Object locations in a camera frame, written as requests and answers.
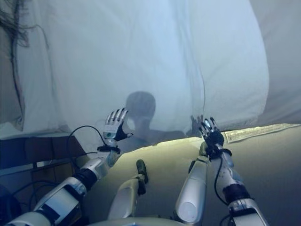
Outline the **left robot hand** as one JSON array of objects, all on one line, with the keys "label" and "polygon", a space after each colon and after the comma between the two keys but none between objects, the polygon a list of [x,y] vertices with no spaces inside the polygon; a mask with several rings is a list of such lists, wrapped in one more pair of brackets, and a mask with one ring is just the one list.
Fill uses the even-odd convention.
[{"label": "left robot hand", "polygon": [[107,144],[130,138],[133,133],[125,133],[123,130],[123,124],[125,122],[128,110],[126,108],[121,108],[116,111],[111,112],[104,124],[103,136]]}]

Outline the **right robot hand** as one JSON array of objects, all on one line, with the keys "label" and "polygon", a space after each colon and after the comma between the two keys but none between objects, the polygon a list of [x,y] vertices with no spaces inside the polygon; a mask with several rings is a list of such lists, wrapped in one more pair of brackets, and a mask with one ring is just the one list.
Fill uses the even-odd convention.
[{"label": "right robot hand", "polygon": [[206,153],[211,155],[222,149],[224,144],[224,137],[217,127],[213,117],[210,119],[204,119],[201,122],[199,131],[207,145]]}]

